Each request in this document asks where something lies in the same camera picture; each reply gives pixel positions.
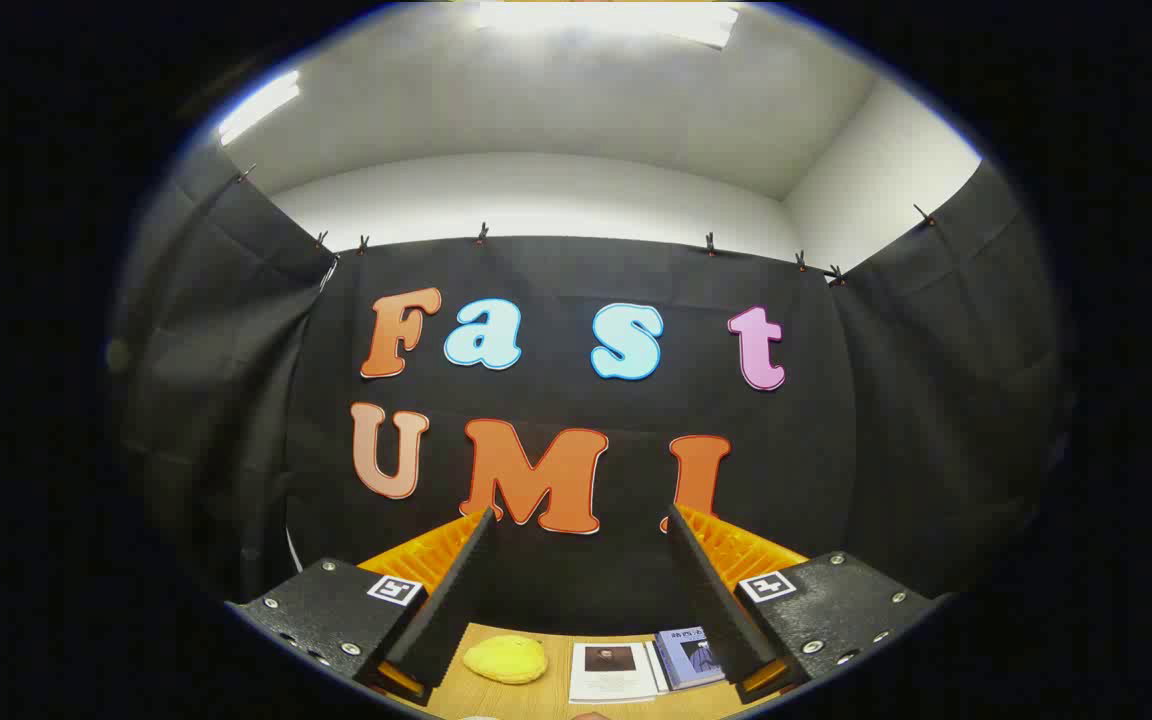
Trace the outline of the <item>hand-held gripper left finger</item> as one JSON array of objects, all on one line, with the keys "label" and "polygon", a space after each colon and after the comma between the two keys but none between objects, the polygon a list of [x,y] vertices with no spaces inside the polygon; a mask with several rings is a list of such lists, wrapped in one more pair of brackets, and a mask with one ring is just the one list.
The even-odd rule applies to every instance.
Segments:
[{"label": "hand-held gripper left finger", "polygon": [[323,558],[227,607],[329,673],[425,706],[488,588],[495,529],[494,511],[472,511],[358,564]]}]

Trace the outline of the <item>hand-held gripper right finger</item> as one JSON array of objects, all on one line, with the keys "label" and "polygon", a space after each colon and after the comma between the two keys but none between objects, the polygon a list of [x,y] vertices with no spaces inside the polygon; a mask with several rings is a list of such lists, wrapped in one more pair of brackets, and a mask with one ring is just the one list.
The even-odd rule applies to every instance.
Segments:
[{"label": "hand-held gripper right finger", "polygon": [[823,683],[942,607],[849,552],[808,559],[685,505],[666,524],[695,623],[746,705]]}]

